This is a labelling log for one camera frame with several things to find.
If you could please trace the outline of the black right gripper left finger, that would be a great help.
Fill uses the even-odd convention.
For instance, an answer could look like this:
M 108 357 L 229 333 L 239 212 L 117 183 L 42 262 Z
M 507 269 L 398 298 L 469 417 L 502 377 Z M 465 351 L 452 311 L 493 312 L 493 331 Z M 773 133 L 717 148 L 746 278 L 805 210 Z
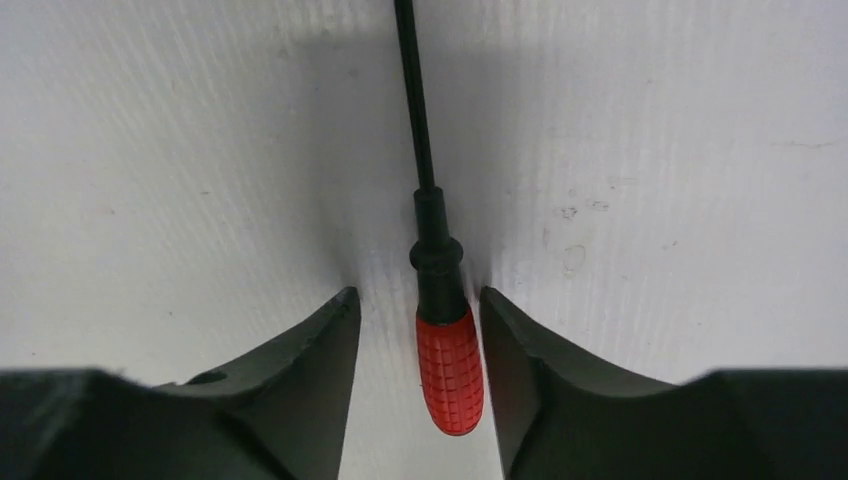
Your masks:
M 183 384 L 96 368 L 1 374 L 5 479 L 335 479 L 360 336 L 356 289 Z

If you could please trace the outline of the red handled screwdriver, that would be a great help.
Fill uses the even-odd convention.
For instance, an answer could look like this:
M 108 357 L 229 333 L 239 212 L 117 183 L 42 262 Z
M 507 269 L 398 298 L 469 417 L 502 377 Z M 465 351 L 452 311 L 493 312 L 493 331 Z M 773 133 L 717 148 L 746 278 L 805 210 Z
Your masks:
M 460 272 L 463 248 L 450 233 L 443 191 L 434 176 L 414 6 L 397 1 L 394 12 L 418 179 L 413 194 L 417 240 L 409 257 L 418 290 L 415 327 L 421 387 L 436 427 L 461 436 L 482 417 L 481 355 Z

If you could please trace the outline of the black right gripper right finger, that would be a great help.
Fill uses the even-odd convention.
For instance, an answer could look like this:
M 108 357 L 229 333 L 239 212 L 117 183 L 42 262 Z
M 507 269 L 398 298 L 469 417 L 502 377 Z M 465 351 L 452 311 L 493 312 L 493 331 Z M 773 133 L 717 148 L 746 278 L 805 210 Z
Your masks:
M 480 293 L 509 479 L 843 479 L 843 369 L 716 370 L 682 385 L 606 361 Z

